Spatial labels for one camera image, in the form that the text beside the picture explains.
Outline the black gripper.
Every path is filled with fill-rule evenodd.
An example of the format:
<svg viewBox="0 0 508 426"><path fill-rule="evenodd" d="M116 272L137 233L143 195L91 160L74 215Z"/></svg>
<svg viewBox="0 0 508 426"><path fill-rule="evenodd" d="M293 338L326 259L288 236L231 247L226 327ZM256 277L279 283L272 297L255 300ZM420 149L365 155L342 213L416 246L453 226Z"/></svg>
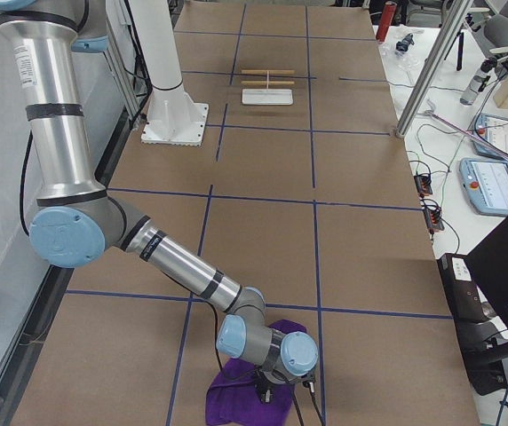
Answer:
<svg viewBox="0 0 508 426"><path fill-rule="evenodd" d="M254 374L255 391L261 403L271 402L274 398L274 391L280 384L277 379L269 378L265 372L258 370Z"/></svg>

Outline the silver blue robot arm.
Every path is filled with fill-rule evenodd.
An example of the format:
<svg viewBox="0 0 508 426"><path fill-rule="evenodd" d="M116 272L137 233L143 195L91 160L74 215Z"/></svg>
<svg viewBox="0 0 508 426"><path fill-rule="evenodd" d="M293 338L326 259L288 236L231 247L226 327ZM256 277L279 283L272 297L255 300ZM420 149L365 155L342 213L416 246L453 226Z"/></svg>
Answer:
<svg viewBox="0 0 508 426"><path fill-rule="evenodd" d="M216 347L251 363L262 402L283 383L311 386L319 358L311 336L268 327L257 289L182 247L95 178L72 55L107 48L105 3L0 1L0 33L13 48L44 182L29 227L35 252L62 268L110 247L136 254L225 314Z"/></svg>

